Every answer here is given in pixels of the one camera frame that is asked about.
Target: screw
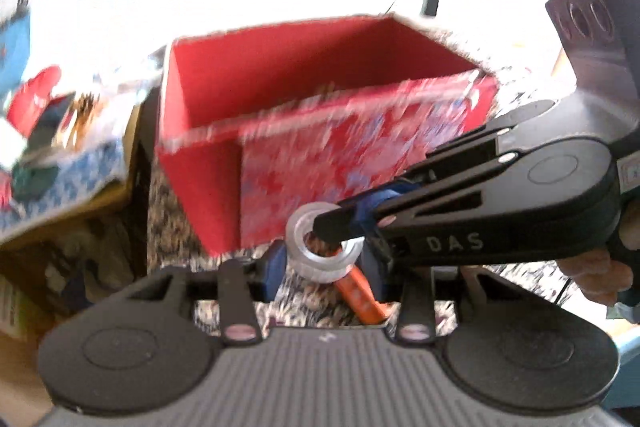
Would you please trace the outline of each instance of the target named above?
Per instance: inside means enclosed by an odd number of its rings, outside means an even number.
[[[254,340],[257,334],[249,324],[233,324],[225,329],[225,336],[230,341],[246,342]]]
[[[396,216],[385,216],[378,222],[378,227],[381,229],[383,227],[388,227],[396,220]]]
[[[329,343],[331,341],[334,341],[335,339],[337,339],[338,337],[336,335],[334,335],[333,333],[323,333],[322,335],[320,335],[318,337],[319,341],[322,341],[324,343]]]
[[[514,152],[508,152],[507,154],[503,154],[498,158],[498,163],[509,163],[516,159],[518,155]]]
[[[429,328],[424,324],[407,324],[400,328],[400,336],[409,342],[422,342],[431,338]]]

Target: black mount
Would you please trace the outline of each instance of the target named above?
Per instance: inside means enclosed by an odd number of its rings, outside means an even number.
[[[329,243],[375,237],[379,256],[404,266],[526,263],[604,245],[622,204],[611,149],[638,131],[622,108],[608,109],[578,92],[526,105],[340,201],[316,217],[314,231]],[[378,226],[358,220],[369,198],[394,190],[370,210]]]
[[[276,241],[260,261],[244,266],[231,259],[214,272],[166,268],[56,328],[38,357],[52,399],[85,415],[113,417],[153,411],[188,395],[215,373],[228,350],[269,343],[253,301],[274,298],[284,256]],[[361,266],[375,266],[369,248],[363,257]],[[618,352],[606,333],[488,270],[422,268],[405,273],[396,291],[395,337],[383,329],[376,335],[397,346],[400,357],[427,350],[459,389],[496,410],[549,416],[584,409],[604,397],[618,370]],[[218,300],[220,337],[193,324],[199,299]],[[445,337],[435,334],[435,299],[455,302],[459,326]],[[277,329],[282,339],[300,331]],[[357,356],[367,357],[366,349]]]

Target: red box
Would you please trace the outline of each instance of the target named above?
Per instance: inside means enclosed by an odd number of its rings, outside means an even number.
[[[313,96],[327,85],[384,86],[475,66],[393,15],[177,39],[165,58],[159,160],[210,254],[250,247],[240,233],[239,136],[265,110]],[[495,91],[492,79],[484,82],[464,130],[484,122]]]

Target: cardboard box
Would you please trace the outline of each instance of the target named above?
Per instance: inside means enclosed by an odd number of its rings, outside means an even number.
[[[281,23],[177,39],[165,57],[159,160],[210,254],[250,247],[242,243],[240,230],[239,136],[245,126],[270,108],[327,86],[385,86],[475,67],[394,15]],[[494,94],[495,83],[488,82],[465,119],[465,129],[484,122]],[[278,195],[264,197],[268,201]]]
[[[52,407],[36,372],[35,347],[0,333],[0,420],[31,427]]]

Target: ribbed grip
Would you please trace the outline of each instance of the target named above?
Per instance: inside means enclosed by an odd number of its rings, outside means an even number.
[[[258,346],[227,349],[191,393],[134,417],[54,409],[46,427],[621,427],[599,407],[559,417],[491,409],[459,390],[425,349],[380,329],[276,328]]]

